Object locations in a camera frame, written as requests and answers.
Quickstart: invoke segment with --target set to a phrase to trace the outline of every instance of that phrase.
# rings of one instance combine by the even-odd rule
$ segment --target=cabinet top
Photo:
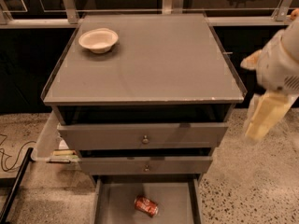
[[[78,43],[97,28],[119,36],[108,53]],[[43,99],[46,105],[241,103],[243,84],[229,65],[201,14],[88,15]]]

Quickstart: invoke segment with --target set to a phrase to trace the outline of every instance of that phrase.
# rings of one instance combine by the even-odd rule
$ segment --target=can
[[[137,196],[135,198],[134,207],[148,214],[150,217],[154,217],[158,214],[158,204],[143,196]]]

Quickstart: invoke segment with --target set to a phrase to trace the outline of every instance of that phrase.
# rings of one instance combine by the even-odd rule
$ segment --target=bowl rim
[[[88,45],[86,45],[86,44],[82,44],[82,40],[84,39],[84,37],[85,37],[86,35],[95,34],[95,33],[98,33],[98,32],[107,32],[108,34],[113,34],[114,37],[115,37],[115,39],[113,40],[113,42],[111,42],[110,44],[107,44],[106,46],[103,46],[102,48],[99,48],[99,49],[106,49],[106,48],[112,47],[112,46],[113,46],[115,43],[117,43],[118,40],[119,40],[119,36],[118,36],[118,34],[117,34],[116,32],[114,32],[114,31],[112,31],[112,30],[110,30],[110,29],[108,29],[108,28],[97,28],[97,29],[93,29],[93,30],[91,30],[91,31],[88,31],[88,32],[82,34],[82,35],[80,36],[80,38],[78,39],[78,43],[79,43],[83,48],[85,48],[85,49],[95,49],[95,48],[93,48],[92,46],[88,46]]]

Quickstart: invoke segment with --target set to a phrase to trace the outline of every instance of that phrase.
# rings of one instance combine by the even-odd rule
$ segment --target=drawer
[[[142,195],[158,204],[154,217],[135,210]],[[204,224],[194,175],[109,176],[97,179],[94,224]]]
[[[65,142],[76,150],[217,147],[226,123],[59,125]]]
[[[212,157],[131,157],[81,159],[89,175],[163,175],[206,173]]]

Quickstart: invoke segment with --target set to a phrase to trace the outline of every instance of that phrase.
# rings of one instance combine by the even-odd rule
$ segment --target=black pole
[[[19,172],[18,172],[18,174],[16,176],[16,179],[13,183],[13,186],[12,186],[8,196],[7,196],[6,202],[5,202],[5,204],[2,208],[1,215],[0,215],[0,224],[5,224],[6,223],[8,213],[9,213],[11,205],[12,205],[12,203],[13,203],[16,195],[17,195],[21,180],[22,180],[22,178],[23,178],[23,176],[26,172],[29,161],[31,161],[31,153],[32,153],[33,150],[34,149],[32,147],[29,147],[27,149],[27,152],[26,152],[26,155],[25,155],[24,159],[22,160]]]

